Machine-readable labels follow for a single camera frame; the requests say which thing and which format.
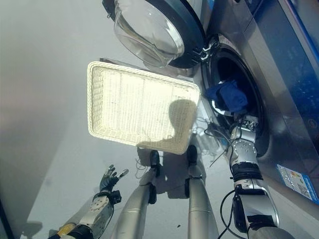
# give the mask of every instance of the sticker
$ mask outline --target sticker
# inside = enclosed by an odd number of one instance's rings
[[[214,6],[214,0],[207,0],[207,1],[208,1],[208,5],[209,5],[210,10],[212,10],[213,6]]]
[[[307,175],[293,171],[279,164],[277,164],[277,168],[287,187],[304,195],[314,203],[319,204],[319,198],[310,181],[310,178]]]
[[[218,35],[218,39],[219,39],[219,42],[222,43],[222,44],[225,44],[225,45],[228,45],[230,48],[232,48],[233,50],[235,50],[238,55],[240,55],[240,52],[239,50],[236,48],[236,46],[233,45],[233,43],[231,43],[230,40],[228,40],[225,36],[219,34]]]

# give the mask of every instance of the robotic hand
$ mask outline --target robotic hand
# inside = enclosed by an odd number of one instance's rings
[[[121,201],[120,191],[112,191],[114,185],[129,170],[125,169],[118,177],[115,167],[110,165],[100,182],[100,192],[93,197],[93,203],[80,223],[62,239],[98,239],[108,226],[114,212],[114,204]]]
[[[250,239],[293,239],[288,232],[278,228],[278,212],[259,170],[255,138],[252,130],[237,126],[229,141],[227,156],[235,188],[235,226]]]

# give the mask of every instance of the floor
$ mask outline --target floor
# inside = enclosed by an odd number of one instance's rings
[[[115,37],[106,16],[100,0],[0,1],[0,197],[15,238],[47,238],[67,221],[79,220],[105,169],[114,164],[118,171],[130,172],[116,186],[123,201],[115,206],[102,236],[109,238],[144,173],[136,147],[94,138],[87,130],[88,63],[108,57],[143,67]],[[202,134],[203,118],[209,117],[200,104],[193,143],[206,171],[206,189],[221,232],[219,207],[233,182],[225,157],[209,167],[222,149]],[[144,238],[184,239],[186,160],[161,155],[166,177],[158,185],[156,204],[148,206]],[[226,219],[230,208],[228,199]],[[311,238],[299,232],[294,218],[288,219],[283,225],[301,235],[296,238]],[[227,232],[223,238],[235,237]]]

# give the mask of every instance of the blue cloth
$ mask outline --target blue cloth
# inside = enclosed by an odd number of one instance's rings
[[[232,113],[240,112],[248,105],[246,95],[237,87],[235,80],[207,89],[206,96],[215,101],[217,108]]]

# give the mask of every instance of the wicker basket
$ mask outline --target wicker basket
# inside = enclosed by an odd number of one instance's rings
[[[88,127],[94,137],[182,154],[200,91],[196,84],[130,67],[88,66]]]

